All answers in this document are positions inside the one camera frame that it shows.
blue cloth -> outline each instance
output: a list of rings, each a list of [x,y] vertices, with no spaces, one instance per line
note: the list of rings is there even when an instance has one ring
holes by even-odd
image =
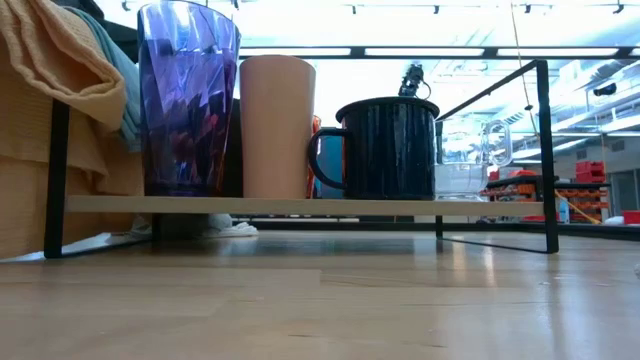
[[[140,76],[138,68],[129,57],[111,40],[100,23],[82,10],[65,7],[89,26],[93,36],[100,45],[105,58],[113,65],[126,83],[127,105],[125,107],[120,136],[129,147],[130,152],[139,152],[140,146]]]

mug handle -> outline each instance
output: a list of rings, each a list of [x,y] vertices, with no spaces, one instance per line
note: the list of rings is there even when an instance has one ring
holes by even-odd
[[[322,136],[341,136],[347,141],[347,138],[350,137],[350,132],[345,129],[338,128],[324,128],[316,131],[315,134],[309,140],[309,146],[307,147],[307,156],[309,157],[309,166],[311,166],[311,170],[313,170],[313,174],[320,180],[322,183],[331,186],[332,188],[339,190],[346,190],[347,185],[344,182],[337,182],[329,179],[327,175],[325,175],[320,169],[320,165],[318,164],[318,140]]]
[[[484,134],[487,137],[487,143],[488,143],[489,134],[491,134],[491,131],[493,130],[493,128],[498,126],[504,128],[504,142],[506,144],[505,145],[506,153],[502,161],[498,161],[494,155],[490,154],[489,156],[490,156],[491,163],[493,165],[502,167],[502,166],[509,165],[509,163],[512,160],[511,154],[513,153],[513,144],[511,143],[511,130],[509,129],[509,124],[507,124],[502,120],[494,120],[494,121],[488,122],[484,126]]]

shelf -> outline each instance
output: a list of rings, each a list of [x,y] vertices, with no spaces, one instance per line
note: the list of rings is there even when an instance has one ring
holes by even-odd
[[[283,200],[156,196],[68,196],[66,212],[273,215],[543,215],[541,202]]]

laminate floor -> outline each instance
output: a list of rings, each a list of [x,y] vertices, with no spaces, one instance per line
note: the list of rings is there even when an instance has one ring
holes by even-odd
[[[538,234],[455,234],[541,246]],[[1,359],[633,359],[640,243],[262,232],[0,264]]]

